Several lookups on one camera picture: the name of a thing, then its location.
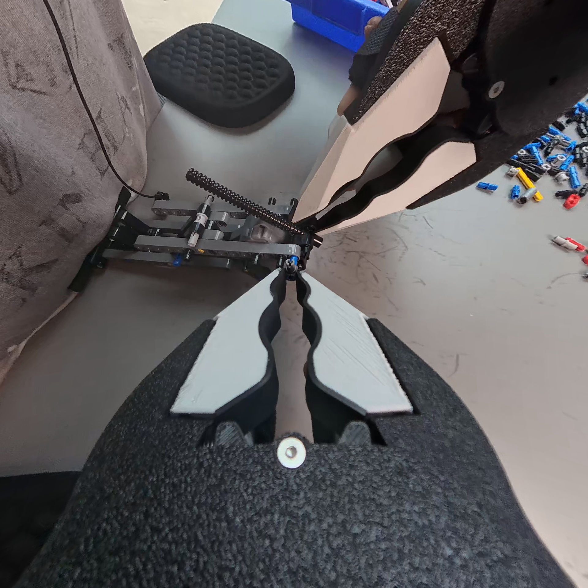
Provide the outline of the pile of blue black pins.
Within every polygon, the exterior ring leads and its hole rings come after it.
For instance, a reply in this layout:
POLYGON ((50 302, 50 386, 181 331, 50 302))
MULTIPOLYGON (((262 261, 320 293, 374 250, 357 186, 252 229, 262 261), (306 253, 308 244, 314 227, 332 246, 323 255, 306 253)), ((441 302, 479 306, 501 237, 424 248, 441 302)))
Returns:
POLYGON ((587 198, 587 99, 577 102, 547 131, 504 162, 508 200, 519 207, 544 199, 540 182, 572 210, 587 198))

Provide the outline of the blue plastic bin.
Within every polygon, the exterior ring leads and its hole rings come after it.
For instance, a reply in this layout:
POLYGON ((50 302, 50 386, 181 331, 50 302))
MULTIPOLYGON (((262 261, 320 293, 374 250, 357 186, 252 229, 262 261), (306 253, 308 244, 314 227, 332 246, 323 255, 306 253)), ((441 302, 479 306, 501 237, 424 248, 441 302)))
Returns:
POLYGON ((289 1, 293 21, 356 53, 364 43, 364 29, 384 17, 397 1, 289 1))

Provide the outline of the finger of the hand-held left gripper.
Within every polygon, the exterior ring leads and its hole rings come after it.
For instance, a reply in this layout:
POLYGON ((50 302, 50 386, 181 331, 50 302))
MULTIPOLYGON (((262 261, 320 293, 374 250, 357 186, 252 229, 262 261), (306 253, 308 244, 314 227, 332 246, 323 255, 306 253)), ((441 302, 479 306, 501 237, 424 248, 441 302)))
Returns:
POLYGON ((449 74, 444 47, 434 38, 358 122, 351 124, 344 116, 333 121, 300 193, 295 222, 325 209, 387 145, 424 127, 439 110, 449 74))
POLYGON ((459 136, 419 139, 389 172, 368 180, 348 201, 319 220, 329 234, 407 209, 477 161, 473 142, 459 136))

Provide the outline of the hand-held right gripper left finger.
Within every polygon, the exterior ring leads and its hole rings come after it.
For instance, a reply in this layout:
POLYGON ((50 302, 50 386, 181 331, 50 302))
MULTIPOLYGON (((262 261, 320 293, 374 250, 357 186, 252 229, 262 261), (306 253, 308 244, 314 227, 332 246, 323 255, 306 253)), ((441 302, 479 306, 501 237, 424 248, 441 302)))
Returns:
POLYGON ((214 317, 172 405, 173 415, 218 417, 263 392, 275 375, 272 341, 281 327, 285 272, 275 269, 214 317))

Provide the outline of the grey desk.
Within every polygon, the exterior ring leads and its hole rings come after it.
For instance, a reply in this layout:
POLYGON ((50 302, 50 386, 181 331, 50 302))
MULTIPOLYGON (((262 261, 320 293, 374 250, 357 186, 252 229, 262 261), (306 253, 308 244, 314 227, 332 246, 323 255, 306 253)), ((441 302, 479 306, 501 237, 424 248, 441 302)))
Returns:
MULTIPOLYGON (((349 51, 293 25, 285 1, 124 1, 142 52, 213 20, 285 56, 290 102, 228 131, 166 104, 148 139, 148 189, 194 198, 195 167, 249 198, 297 195, 348 88, 349 51)), ((309 273, 380 320, 456 391, 489 437, 537 533, 587 587, 587 271, 584 202, 517 208, 501 170, 417 210, 328 235, 309 273)), ((246 292, 239 271, 116 262, 27 342, 1 386, 1 476, 80 470, 137 384, 246 292)))

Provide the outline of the grey toy brick chassis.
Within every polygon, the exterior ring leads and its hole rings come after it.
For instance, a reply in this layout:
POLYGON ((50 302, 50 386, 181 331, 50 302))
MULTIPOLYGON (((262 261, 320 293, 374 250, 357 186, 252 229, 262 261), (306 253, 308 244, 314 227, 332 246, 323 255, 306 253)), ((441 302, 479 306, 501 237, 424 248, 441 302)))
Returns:
POLYGON ((299 269, 305 268, 311 250, 323 242, 314 227, 292 222, 295 198, 288 206, 276 207, 275 198, 262 206, 194 168, 187 171, 186 180, 205 191, 203 202, 194 206, 157 192, 151 211, 159 220, 150 222, 128 210, 132 190, 123 184, 106 237, 85 257, 68 289, 83 291, 92 272, 105 268, 110 259, 172 267, 230 269, 237 264, 246 274, 262 279, 271 263, 283 268, 293 255, 299 257, 299 269))

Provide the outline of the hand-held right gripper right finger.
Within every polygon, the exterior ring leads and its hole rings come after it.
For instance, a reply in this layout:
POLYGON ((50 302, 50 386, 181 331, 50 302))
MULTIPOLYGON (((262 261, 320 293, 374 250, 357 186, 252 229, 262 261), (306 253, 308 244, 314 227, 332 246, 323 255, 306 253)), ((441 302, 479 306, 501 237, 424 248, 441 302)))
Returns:
POLYGON ((311 345, 311 384, 363 416, 413 413, 369 318, 306 271, 298 274, 296 288, 311 345))

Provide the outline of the pile of red white bricks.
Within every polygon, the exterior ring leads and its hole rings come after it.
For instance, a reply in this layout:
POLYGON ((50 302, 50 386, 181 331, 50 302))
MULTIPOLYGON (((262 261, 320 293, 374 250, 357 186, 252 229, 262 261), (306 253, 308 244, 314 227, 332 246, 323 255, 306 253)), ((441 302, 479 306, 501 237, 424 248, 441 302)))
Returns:
MULTIPOLYGON (((587 183, 581 184, 577 189, 558 190, 555 198, 562 202, 564 210, 575 209, 580 202, 587 198, 587 183)), ((554 236, 551 238, 552 244, 566 251, 575 252, 582 255, 582 263, 587 266, 587 245, 570 237, 554 236)))

